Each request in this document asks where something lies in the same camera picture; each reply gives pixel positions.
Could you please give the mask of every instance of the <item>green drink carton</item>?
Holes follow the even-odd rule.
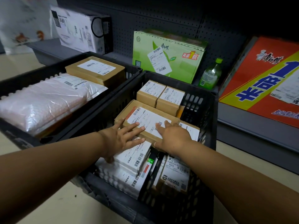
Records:
[[[207,44],[158,30],[135,31],[133,65],[192,83]]]

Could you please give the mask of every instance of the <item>beige floor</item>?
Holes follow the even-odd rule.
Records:
[[[42,66],[43,65],[38,63],[35,55],[32,53],[15,56],[0,55],[0,80]],[[0,133],[0,155],[17,150],[18,148]],[[219,141],[217,142],[217,151],[299,192],[298,175]],[[19,222],[19,224],[38,223],[122,224],[129,222],[96,200],[85,195],[80,188],[77,188],[69,182],[34,212]],[[236,222],[219,200],[215,198],[214,224],[231,223]]]

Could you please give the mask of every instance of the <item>plastic bottle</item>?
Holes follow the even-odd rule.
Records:
[[[220,78],[221,73],[222,73],[222,70],[220,67],[220,64],[222,63],[222,61],[223,61],[222,59],[217,58],[215,61],[215,64],[211,67],[208,67],[204,71],[198,86],[203,87],[208,90],[211,90],[214,88],[214,86],[218,82],[218,79]]]

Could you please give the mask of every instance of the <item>bubble wrap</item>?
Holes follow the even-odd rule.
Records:
[[[37,135],[108,88],[76,76],[61,74],[0,101],[0,117]]]

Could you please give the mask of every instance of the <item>plastic mailer bag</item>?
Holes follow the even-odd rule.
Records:
[[[56,0],[0,0],[0,40],[7,55],[32,52],[26,44],[58,37],[50,14]]]
[[[46,79],[0,100],[0,117],[35,136],[108,88],[69,74]]]

